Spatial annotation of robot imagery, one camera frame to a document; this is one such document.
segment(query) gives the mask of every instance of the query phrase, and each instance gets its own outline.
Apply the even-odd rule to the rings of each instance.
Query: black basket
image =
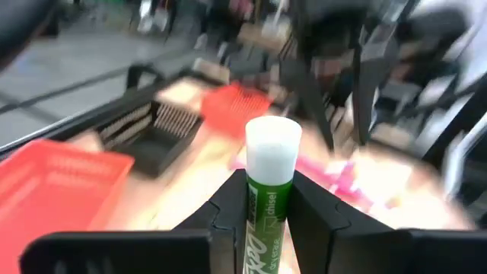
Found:
[[[197,113],[150,101],[96,130],[106,150],[133,156],[136,170],[158,177],[191,144],[201,124]]]

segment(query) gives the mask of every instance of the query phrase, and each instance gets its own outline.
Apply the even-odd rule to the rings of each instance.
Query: green marker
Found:
[[[275,274],[302,129],[291,119],[263,116],[245,131],[249,202],[243,273]]]

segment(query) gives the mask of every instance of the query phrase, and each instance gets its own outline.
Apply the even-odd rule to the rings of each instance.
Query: red basket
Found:
[[[25,145],[0,164],[0,265],[19,273],[18,257],[55,231],[103,230],[133,160],[59,142]]]
[[[262,91],[243,88],[238,83],[219,88],[203,98],[205,124],[233,138],[245,136],[245,125],[262,116],[271,105]]]

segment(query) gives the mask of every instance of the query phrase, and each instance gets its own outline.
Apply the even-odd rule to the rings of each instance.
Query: wooden table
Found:
[[[185,79],[160,91],[158,100],[171,100],[199,110],[203,83]],[[325,166],[343,161],[326,150],[315,126],[303,123],[300,155]],[[75,145],[100,151],[97,136],[86,132],[71,140]],[[191,146],[159,178],[131,173],[125,192],[107,229],[170,230],[193,214],[233,173],[236,158],[245,161],[243,143],[202,126]],[[379,148],[364,148],[352,155],[358,183],[377,199],[393,200],[392,210],[372,210],[370,215],[393,228],[471,229],[458,205],[441,199],[438,177],[421,163]],[[299,272],[290,234],[286,231],[282,272]]]

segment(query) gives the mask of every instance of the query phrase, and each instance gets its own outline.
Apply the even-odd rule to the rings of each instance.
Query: gray floor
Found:
[[[125,75],[63,92],[69,85],[100,74],[121,72],[136,61],[152,61],[170,75],[198,57],[214,55],[192,49],[186,36],[161,39],[120,31],[87,31],[84,26],[57,39],[38,40],[0,75],[0,147],[67,116],[99,107],[120,97]],[[50,97],[52,91],[59,95]],[[32,102],[14,109],[12,105]]]

